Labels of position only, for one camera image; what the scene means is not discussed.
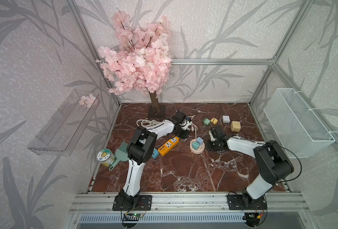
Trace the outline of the green charger plug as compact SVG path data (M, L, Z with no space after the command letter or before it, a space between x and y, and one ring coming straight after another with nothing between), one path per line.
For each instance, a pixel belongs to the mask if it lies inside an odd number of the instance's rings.
M208 118L205 118L203 120L203 124L206 125L206 126L208 126L210 123L211 123L211 121Z

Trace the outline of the round pink power socket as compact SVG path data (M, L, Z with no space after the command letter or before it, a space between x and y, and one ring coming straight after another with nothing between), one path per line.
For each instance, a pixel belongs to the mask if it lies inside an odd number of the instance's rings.
M197 143L195 139L190 142L190 151L194 154L201 154L205 150L205 143L203 142L201 145Z

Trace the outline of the yellow charger plug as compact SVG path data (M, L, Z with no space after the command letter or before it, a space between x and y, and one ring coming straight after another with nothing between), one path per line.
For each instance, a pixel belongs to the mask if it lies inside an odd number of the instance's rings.
M212 118L211 119L211 123L213 124L213 125L216 125L216 124L218 124L218 119L217 118Z

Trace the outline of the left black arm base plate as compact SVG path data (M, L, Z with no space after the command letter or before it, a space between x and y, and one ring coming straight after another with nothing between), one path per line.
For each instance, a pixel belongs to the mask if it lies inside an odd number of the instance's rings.
M113 211L151 210L152 195L125 196L117 195L113 202Z

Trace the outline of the white charger plug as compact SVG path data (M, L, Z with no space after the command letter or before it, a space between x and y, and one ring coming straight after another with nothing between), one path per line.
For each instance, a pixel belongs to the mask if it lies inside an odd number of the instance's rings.
M222 116L222 122L224 124L229 124L231 122L230 117L228 115L223 115Z

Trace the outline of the blue charger plug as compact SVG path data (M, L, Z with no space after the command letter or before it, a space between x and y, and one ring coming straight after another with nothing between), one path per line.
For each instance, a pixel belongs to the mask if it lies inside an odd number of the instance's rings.
M196 142L201 146L204 140L201 137L197 137Z

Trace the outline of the teal charger plug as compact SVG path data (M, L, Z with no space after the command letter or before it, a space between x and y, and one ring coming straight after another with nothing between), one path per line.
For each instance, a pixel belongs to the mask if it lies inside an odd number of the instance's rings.
M196 141L192 142L192 147L194 150L198 150L199 146L200 145Z

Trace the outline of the teal power strip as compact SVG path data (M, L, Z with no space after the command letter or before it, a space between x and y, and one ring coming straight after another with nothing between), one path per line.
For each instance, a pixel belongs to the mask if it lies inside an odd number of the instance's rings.
M158 156L159 156L159 151L158 151L157 149L154 148L151 157L152 157L153 159L156 159Z

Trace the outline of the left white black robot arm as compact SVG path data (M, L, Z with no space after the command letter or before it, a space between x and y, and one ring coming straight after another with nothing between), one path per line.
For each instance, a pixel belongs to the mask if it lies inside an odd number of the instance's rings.
M122 199L134 200L139 197L142 173L154 152L156 141L172 133L179 139L187 139L192 120L192 116L177 111L175 116L150 127L138 126L127 146L129 170L126 183L119 192Z

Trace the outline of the orange power strip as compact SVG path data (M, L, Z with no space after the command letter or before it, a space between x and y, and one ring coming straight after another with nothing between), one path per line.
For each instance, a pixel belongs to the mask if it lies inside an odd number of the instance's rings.
M179 143L179 138L177 136L169 139L165 144L163 144L158 152L161 156L165 156L168 152L170 152L177 144Z

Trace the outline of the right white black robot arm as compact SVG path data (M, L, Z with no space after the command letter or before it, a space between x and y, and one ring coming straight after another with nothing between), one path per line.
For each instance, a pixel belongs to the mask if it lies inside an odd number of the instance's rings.
M286 154L288 150L271 140L259 142L245 139L236 135L227 136L221 127L215 127L209 131L210 140L206 144L208 151L237 151L255 159L259 170L255 180L242 192L244 205L251 205L259 201L263 196L291 175L295 168Z

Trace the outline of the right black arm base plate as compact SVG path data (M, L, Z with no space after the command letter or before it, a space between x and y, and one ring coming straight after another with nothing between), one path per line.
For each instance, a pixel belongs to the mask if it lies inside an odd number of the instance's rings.
M227 204L229 210L267 210L267 201L265 196L259 199L252 199L248 195L227 195Z

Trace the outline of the beige cube charger plug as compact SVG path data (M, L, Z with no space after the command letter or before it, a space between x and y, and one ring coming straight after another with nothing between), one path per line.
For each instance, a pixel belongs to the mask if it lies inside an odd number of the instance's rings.
M241 130L241 123L239 121L232 121L231 122L231 131L232 132L240 132Z

